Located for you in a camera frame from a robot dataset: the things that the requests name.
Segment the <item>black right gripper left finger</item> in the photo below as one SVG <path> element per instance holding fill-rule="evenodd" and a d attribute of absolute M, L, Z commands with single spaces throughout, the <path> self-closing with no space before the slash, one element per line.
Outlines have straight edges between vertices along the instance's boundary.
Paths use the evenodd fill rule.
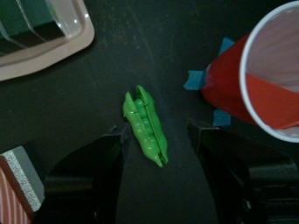
<path fill-rule="evenodd" d="M 130 140 L 130 126 L 115 127 L 51 168 L 34 224 L 116 224 Z"/>

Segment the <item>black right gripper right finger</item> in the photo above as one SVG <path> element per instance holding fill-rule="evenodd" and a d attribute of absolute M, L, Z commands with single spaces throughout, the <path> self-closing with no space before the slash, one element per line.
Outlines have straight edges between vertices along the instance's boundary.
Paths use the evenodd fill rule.
<path fill-rule="evenodd" d="M 204 122 L 188 136 L 219 224 L 299 224 L 299 167 L 276 149 Z"/>

